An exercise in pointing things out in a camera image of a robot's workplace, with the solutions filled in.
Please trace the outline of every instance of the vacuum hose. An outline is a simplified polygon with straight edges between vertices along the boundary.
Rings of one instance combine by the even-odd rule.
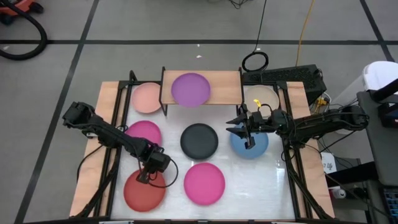
[[[18,13],[18,15],[25,17],[25,19],[27,19],[34,26],[36,26],[36,28],[40,32],[40,38],[41,38],[39,45],[31,52],[27,52],[27,53],[20,54],[20,55],[13,55],[13,54],[9,54],[9,53],[6,53],[6,52],[0,50],[0,56],[11,59],[11,60],[27,60],[27,59],[30,59],[30,58],[35,57],[36,55],[40,54],[44,50],[45,46],[47,45],[47,34],[46,34],[44,28],[42,27],[42,25],[40,25],[28,13],[20,10],[14,4],[10,3],[8,0],[0,0],[0,2],[3,3],[4,6],[12,9],[14,12]]]

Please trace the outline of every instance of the red vacuum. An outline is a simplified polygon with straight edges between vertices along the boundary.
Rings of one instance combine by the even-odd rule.
[[[17,16],[22,16],[31,22],[40,33],[40,42],[31,52],[13,55],[0,50],[0,56],[11,60],[26,60],[41,53],[47,45],[47,34],[44,28],[28,14],[28,12],[43,13],[44,8],[34,0],[0,0],[0,22],[10,25]]]

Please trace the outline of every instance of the blue plate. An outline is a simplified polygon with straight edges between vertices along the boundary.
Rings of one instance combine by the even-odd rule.
[[[269,142],[267,133],[251,134],[251,136],[254,137],[256,145],[251,149],[246,149],[244,147],[246,139],[241,139],[237,135],[231,133],[231,146],[238,156],[245,159],[254,159],[263,155],[263,153],[267,150]]]

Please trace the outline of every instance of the purple plate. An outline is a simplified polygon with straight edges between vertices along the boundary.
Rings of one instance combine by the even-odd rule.
[[[186,73],[174,80],[172,95],[179,105],[196,107],[209,99],[210,83],[202,75]]]

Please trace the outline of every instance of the wooden shelf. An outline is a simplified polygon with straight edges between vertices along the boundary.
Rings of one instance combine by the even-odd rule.
[[[239,71],[183,71],[164,70],[161,102],[165,105],[177,104],[172,96],[172,85],[176,78],[185,73],[203,75],[210,83],[211,94],[206,105],[240,105],[242,85]]]

